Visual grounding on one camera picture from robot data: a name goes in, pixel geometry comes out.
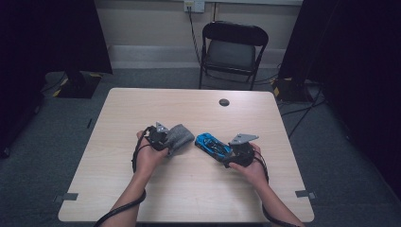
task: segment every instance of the wall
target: wall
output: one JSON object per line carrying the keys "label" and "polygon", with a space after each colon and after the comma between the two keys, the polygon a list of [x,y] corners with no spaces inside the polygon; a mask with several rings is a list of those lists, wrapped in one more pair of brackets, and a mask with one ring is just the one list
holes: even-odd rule
{"label": "wall", "polygon": [[[107,45],[184,46],[193,48],[191,25],[183,1],[97,0],[96,7]],[[205,3],[193,13],[198,46],[209,22],[226,20],[260,26],[270,42],[267,50],[284,55],[300,6]]]}

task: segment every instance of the tape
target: tape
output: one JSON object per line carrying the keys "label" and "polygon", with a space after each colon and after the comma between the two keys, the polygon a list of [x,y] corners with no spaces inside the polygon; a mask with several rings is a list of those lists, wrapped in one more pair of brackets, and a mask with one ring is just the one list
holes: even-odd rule
{"label": "tape", "polygon": [[53,202],[76,201],[77,197],[78,193],[65,193],[62,196],[55,197]]}
{"label": "tape", "polygon": [[307,192],[306,190],[302,190],[302,191],[295,191],[295,195],[297,195],[297,198],[301,198],[301,197],[308,197],[311,200],[316,199],[316,194],[314,192]]}

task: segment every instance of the gray cloth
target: gray cloth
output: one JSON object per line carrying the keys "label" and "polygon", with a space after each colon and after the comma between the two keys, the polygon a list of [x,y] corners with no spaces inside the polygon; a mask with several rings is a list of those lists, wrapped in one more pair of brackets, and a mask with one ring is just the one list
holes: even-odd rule
{"label": "gray cloth", "polygon": [[194,141],[195,136],[183,124],[180,124],[174,126],[170,131],[167,132],[166,139],[166,144],[168,144],[169,147],[168,156],[170,156],[186,143]]}

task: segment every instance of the round black object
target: round black object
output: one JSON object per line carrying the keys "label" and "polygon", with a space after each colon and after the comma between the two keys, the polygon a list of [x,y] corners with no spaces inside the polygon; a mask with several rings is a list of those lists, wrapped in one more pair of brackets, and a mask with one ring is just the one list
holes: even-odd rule
{"label": "round black object", "polygon": [[227,99],[225,99],[225,98],[222,98],[218,103],[219,103],[221,106],[228,106],[228,105],[230,105],[230,101],[227,100]]}

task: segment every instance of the gray carpet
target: gray carpet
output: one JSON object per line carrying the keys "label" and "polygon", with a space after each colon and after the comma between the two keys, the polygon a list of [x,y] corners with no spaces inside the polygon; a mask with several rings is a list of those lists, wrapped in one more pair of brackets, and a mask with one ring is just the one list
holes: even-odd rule
{"label": "gray carpet", "polygon": [[[276,73],[275,69],[261,69],[257,80]],[[114,75],[101,80],[92,99],[55,98],[52,94],[57,87],[44,92],[40,112],[10,147],[10,157],[0,160],[0,226],[92,226],[60,222],[61,204],[53,200],[68,190],[110,89],[197,89],[198,74],[199,70],[192,68],[115,69]],[[57,83],[61,77],[62,73],[48,74],[45,87]],[[227,89],[249,88],[249,84],[217,79],[206,79],[204,83]],[[265,81],[258,83],[254,90],[271,91]],[[314,96],[318,89],[310,86]],[[282,114],[308,105],[278,101]],[[283,116],[288,133],[303,114]],[[401,225],[399,200],[371,162],[346,139],[346,131],[329,105],[313,108],[290,137],[290,143],[306,189],[317,196],[311,200],[315,220],[307,226]]]}

